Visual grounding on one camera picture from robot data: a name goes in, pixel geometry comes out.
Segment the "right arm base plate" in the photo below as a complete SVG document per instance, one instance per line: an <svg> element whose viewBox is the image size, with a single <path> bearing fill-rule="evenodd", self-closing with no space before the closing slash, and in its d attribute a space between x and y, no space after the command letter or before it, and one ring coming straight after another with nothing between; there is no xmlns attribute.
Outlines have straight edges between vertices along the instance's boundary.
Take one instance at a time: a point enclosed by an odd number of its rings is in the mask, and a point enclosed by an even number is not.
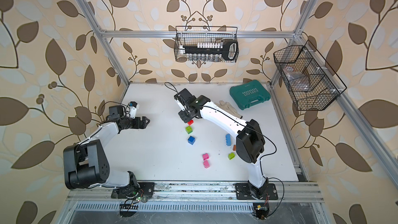
<svg viewBox="0 0 398 224"><path fill-rule="evenodd" d="M275 184L264 183L261 188L257 188L250 183L236 183L236 198L238 200L278 200L278 193Z"/></svg>

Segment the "lime green lego brick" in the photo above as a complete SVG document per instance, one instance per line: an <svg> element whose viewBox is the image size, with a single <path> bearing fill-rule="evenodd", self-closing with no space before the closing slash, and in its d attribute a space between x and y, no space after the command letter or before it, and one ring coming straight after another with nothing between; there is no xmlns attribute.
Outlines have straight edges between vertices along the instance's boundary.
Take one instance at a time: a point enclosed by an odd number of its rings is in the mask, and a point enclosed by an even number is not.
<svg viewBox="0 0 398 224"><path fill-rule="evenodd" d="M193 132L193 129L192 129L191 126L187 126L187 127L185 128L185 130L186 130L186 132L187 132L188 134L191 134L191 133Z"/></svg>

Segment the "dark blue lego brick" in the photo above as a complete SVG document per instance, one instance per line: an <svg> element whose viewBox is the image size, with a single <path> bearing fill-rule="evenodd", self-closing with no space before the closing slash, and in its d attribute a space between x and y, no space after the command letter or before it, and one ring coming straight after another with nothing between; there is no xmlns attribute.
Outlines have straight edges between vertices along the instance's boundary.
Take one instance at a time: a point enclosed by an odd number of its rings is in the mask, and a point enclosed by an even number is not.
<svg viewBox="0 0 398 224"><path fill-rule="evenodd" d="M191 145L193 145L193 144L195 143L195 138L192 137L192 136L190 136L190 137L188 138L188 143L191 144Z"/></svg>

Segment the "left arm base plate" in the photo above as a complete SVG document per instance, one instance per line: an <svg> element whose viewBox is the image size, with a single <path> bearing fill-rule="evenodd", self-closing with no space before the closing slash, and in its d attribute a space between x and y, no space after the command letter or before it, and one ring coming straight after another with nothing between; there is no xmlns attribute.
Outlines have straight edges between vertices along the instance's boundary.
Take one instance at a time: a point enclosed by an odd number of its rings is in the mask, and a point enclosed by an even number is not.
<svg viewBox="0 0 398 224"><path fill-rule="evenodd" d="M154 193L154 182L139 182L133 185L116 188L112 191L112 199L150 199Z"/></svg>

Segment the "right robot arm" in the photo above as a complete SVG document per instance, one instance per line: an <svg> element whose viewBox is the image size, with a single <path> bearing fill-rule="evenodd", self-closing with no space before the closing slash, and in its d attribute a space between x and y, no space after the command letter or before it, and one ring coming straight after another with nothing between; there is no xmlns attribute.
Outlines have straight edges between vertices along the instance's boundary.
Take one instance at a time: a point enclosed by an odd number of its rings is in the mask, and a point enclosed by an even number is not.
<svg viewBox="0 0 398 224"><path fill-rule="evenodd" d="M260 167L265 139L259 124L253 119L245 121L233 116L203 95L195 97L180 92L174 95L174 99L181 108L178 115L183 122L187 123L196 117L208 120L236 140L236 153L248 163L248 184L251 194L257 199L262 198L268 182Z"/></svg>

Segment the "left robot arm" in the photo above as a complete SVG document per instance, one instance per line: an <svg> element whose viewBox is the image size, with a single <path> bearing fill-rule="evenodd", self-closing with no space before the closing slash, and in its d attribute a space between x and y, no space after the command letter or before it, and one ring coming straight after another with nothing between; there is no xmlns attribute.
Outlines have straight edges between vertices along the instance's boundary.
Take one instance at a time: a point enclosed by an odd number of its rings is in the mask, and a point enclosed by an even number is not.
<svg viewBox="0 0 398 224"><path fill-rule="evenodd" d="M111 106L106 121L94 133L64 149L64 180L68 189L140 188L132 172L110 167L104 151L104 147L122 130L147 127L150 120L145 116L136 116L138 107L136 102Z"/></svg>

